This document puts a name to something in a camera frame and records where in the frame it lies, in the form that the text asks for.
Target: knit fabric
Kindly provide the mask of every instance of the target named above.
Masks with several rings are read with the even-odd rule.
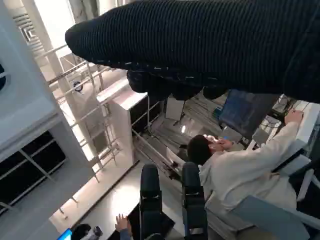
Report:
[[[319,103],[319,36],[319,0],[147,0],[78,23],[65,40],[90,62],[149,74],[135,83],[148,78]]]

